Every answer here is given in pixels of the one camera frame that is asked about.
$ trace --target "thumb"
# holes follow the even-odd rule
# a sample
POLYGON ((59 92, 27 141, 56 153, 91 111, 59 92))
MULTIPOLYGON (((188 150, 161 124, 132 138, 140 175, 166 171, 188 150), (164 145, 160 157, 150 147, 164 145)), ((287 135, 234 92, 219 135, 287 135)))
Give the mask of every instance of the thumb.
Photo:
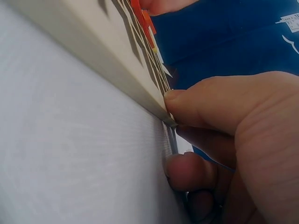
POLYGON ((298 91, 299 77, 284 72, 254 76, 212 77, 186 91, 165 95, 167 110, 179 124, 212 127, 234 135, 254 110, 298 91))

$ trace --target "fingernail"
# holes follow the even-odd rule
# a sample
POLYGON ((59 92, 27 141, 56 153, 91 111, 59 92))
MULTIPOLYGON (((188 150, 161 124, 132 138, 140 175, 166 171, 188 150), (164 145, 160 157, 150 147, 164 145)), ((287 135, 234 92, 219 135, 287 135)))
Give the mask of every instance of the fingernail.
POLYGON ((182 93, 182 91, 177 91, 177 90, 170 90, 170 91, 167 91, 165 94, 164 94, 164 99, 165 100, 173 100, 175 99, 176 97, 178 97, 178 95, 180 95, 182 93))

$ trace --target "red tab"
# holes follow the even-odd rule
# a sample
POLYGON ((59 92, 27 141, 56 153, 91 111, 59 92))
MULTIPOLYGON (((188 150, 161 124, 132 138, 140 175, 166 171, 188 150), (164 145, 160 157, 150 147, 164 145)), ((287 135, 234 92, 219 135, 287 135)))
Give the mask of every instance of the red tab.
POLYGON ((153 21, 150 18, 149 13, 146 10, 142 10, 142 14, 143 14, 143 17, 144 17, 146 23, 150 26, 151 31, 153 31, 153 34, 156 34, 157 32, 156 32, 156 29, 154 27, 153 21))
POLYGON ((150 31, 149 31, 150 24, 148 24, 146 19, 144 18, 139 0, 131 0, 131 6, 132 6, 132 9, 133 9, 136 17, 137 17, 137 20, 139 21, 140 25, 143 28, 144 34, 145 34, 146 38, 148 39, 150 46, 154 49, 155 44, 154 44, 153 39, 151 38, 150 31))

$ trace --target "blue fabric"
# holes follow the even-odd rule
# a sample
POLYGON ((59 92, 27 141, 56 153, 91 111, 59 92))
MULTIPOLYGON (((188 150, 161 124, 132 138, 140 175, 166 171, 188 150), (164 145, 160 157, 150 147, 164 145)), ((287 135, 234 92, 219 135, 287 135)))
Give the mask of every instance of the blue fabric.
POLYGON ((175 88, 187 89, 212 76, 299 75, 299 30, 277 23, 296 13, 297 0, 200 0, 152 20, 164 62, 178 70, 175 88))

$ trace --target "finger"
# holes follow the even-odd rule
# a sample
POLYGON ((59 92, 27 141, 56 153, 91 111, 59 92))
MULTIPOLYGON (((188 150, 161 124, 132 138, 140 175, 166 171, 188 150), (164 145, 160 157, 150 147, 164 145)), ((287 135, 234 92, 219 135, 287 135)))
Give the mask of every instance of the finger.
POLYGON ((169 183, 177 191, 213 189, 217 180, 217 165, 195 153, 174 155, 166 163, 169 183))
POLYGON ((194 222, 205 219, 212 212, 213 206, 214 199, 211 192, 202 190, 188 193, 189 212, 194 222))
POLYGON ((255 76, 213 77, 190 89, 165 95, 165 104, 175 119, 186 126, 209 124, 234 135, 237 126, 266 100, 297 91, 299 78, 282 72, 255 76))
POLYGON ((252 217, 248 220, 248 224, 266 224, 266 220, 259 211, 255 211, 252 217))
POLYGON ((224 198, 233 175, 224 167, 191 152, 172 156, 166 163, 166 173, 174 190, 210 189, 219 202, 224 198))
POLYGON ((141 8, 147 9, 151 15, 175 12, 185 8, 197 0, 141 0, 141 8))
POLYGON ((226 167, 235 168, 234 138, 208 129, 178 126, 177 134, 204 151, 212 160, 226 167))
POLYGON ((223 206, 223 223, 247 223, 255 211, 256 207, 241 179, 239 171, 236 170, 223 206))

